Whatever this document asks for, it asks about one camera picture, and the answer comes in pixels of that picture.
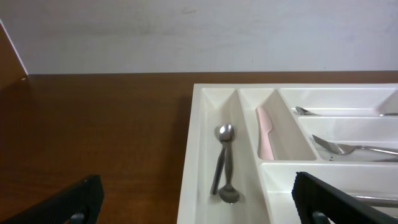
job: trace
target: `metal spoon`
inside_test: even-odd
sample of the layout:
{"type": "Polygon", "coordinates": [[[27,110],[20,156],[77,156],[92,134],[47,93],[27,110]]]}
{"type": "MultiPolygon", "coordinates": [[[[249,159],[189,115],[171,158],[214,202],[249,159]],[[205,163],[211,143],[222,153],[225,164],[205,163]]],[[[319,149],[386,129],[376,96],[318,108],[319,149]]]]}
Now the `metal spoon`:
{"type": "MultiPolygon", "coordinates": [[[[299,115],[320,115],[320,114],[312,113],[311,111],[301,108],[299,106],[296,106],[296,110],[299,115]]],[[[380,114],[379,116],[398,116],[398,113],[385,113],[385,114],[380,114]]]]}
{"type": "Polygon", "coordinates": [[[218,140],[220,140],[223,148],[218,156],[216,173],[214,174],[213,184],[211,185],[210,194],[216,195],[218,191],[218,184],[220,183],[221,173],[223,172],[223,166],[225,161],[225,149],[227,145],[231,145],[231,142],[234,140],[235,131],[232,124],[228,123],[222,127],[220,127],[220,131],[218,133],[218,140]]]}
{"type": "Polygon", "coordinates": [[[225,177],[226,184],[223,188],[218,190],[221,199],[226,203],[236,203],[239,201],[240,195],[231,184],[233,173],[232,147],[231,144],[226,144],[225,149],[225,177]]]}

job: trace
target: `pink plastic knife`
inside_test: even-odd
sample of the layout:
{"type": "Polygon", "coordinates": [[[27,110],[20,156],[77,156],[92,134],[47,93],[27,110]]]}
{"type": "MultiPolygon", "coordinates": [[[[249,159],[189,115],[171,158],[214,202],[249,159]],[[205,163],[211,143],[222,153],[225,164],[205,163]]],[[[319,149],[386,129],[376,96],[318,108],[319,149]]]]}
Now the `pink plastic knife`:
{"type": "Polygon", "coordinates": [[[272,148],[268,137],[269,132],[272,131],[271,120],[262,108],[257,108],[256,110],[259,115],[260,124],[260,159],[274,160],[274,154],[272,153],[272,148]]]}

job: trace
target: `wooden table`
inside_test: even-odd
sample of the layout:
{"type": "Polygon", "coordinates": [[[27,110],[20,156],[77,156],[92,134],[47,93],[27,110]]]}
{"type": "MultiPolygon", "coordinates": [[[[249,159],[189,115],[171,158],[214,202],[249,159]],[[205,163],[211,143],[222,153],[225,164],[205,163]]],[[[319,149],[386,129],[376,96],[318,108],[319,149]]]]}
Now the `wooden table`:
{"type": "Polygon", "coordinates": [[[194,83],[392,83],[398,72],[31,75],[0,92],[0,220],[100,174],[98,223],[175,223],[194,83]]]}

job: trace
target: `white cutlery tray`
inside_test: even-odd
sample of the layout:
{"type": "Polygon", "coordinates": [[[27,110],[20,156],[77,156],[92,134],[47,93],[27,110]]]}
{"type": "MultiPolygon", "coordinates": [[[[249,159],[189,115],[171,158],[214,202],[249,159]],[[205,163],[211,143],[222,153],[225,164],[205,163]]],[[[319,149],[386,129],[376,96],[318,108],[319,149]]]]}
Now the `white cutlery tray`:
{"type": "MultiPolygon", "coordinates": [[[[314,134],[398,149],[398,116],[379,116],[393,112],[398,84],[196,84],[177,223],[300,223],[291,196],[300,171],[350,194],[398,198],[398,162],[373,162],[394,156],[365,150],[335,155],[312,141],[314,134]],[[296,106],[323,116],[298,115],[296,106]],[[257,107],[272,122],[274,161],[258,157],[257,107]],[[216,133],[228,122],[236,131],[232,184],[241,193],[232,205],[210,195],[221,152],[216,133]]],[[[219,188],[224,184],[223,172],[219,188]]],[[[396,208],[381,210],[398,216],[396,208]]]]}

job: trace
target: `brown wooden surface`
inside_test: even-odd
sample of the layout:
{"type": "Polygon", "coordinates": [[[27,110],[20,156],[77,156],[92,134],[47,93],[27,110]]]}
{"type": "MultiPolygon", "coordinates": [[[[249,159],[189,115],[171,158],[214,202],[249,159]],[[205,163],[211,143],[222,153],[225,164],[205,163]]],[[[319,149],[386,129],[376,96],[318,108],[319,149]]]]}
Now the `brown wooden surface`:
{"type": "Polygon", "coordinates": [[[25,71],[0,24],[0,89],[25,77],[25,71]]]}
{"type": "Polygon", "coordinates": [[[100,174],[98,223],[175,223],[194,83],[388,82],[398,72],[31,75],[0,92],[0,220],[100,174]]]}

